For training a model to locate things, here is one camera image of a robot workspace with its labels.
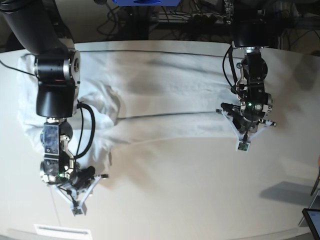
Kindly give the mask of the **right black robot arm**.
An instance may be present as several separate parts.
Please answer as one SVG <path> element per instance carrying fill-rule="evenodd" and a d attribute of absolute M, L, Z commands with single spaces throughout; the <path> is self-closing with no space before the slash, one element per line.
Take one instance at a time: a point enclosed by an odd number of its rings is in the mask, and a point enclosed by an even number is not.
<path fill-rule="evenodd" d="M 93 109 L 78 100 L 80 53 L 60 41 L 41 0 L 3 0 L 0 10 L 17 40 L 35 57 L 35 108 L 36 114 L 45 118 L 40 134 L 44 148 L 40 178 L 69 203 L 74 215 L 84 215 L 87 208 L 79 195 L 87 198 L 107 175 L 97 174 L 93 166 L 83 169 L 78 163 L 90 150 L 96 131 Z M 83 110 L 91 118 L 89 140 L 83 151 L 72 153 L 73 129 L 68 118 Z"/>

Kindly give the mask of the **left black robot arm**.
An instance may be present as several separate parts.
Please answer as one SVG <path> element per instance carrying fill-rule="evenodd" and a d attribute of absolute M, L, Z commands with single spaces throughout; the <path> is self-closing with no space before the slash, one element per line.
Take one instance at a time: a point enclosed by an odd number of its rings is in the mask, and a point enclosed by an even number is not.
<path fill-rule="evenodd" d="M 233 82 L 230 91 L 238 105 L 221 103 L 217 112 L 224 116 L 237 137 L 236 149 L 247 152 L 252 140 L 276 122 L 268 119 L 273 98 L 266 92 L 268 66 L 261 49 L 268 47 L 263 10 L 239 0 L 224 1 L 226 22 L 230 26 L 231 44 L 223 60 L 229 61 Z"/>

